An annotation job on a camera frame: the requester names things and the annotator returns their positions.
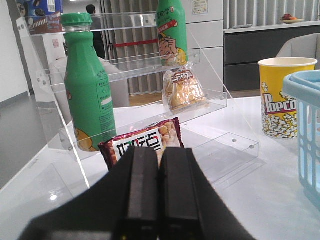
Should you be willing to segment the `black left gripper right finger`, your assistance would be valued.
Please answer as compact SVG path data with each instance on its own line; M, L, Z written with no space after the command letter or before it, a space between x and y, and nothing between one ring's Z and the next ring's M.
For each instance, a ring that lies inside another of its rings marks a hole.
M160 239L253 239L213 189L192 149L165 150L159 188Z

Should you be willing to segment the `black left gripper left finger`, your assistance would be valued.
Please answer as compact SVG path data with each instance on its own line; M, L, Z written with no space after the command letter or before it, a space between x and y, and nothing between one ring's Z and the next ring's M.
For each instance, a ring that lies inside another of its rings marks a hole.
M34 218L21 240L155 240L158 237L158 160L130 147L90 189Z

